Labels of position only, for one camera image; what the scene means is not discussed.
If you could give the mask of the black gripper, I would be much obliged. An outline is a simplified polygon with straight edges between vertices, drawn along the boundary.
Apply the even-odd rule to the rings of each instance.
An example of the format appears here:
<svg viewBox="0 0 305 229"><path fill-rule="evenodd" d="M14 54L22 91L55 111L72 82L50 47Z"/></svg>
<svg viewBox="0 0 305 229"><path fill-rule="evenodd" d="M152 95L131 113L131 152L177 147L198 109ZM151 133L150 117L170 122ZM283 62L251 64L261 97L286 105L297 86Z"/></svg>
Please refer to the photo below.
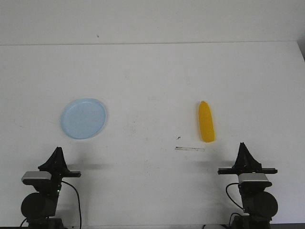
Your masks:
<svg viewBox="0 0 305 229"><path fill-rule="evenodd" d="M238 149L237 158L232 168L219 168L217 174L219 175L240 175L243 173L263 173L263 174L276 174L276 168L262 168L262 164L256 161L250 154L245 143L241 142Z"/></svg>
<svg viewBox="0 0 305 229"><path fill-rule="evenodd" d="M51 175L49 191L58 191L61 189L61 181L63 178L79 178L80 171L70 171L67 167L63 150L61 147L56 147L52 155L45 163L38 166L38 170L49 170Z"/></svg>

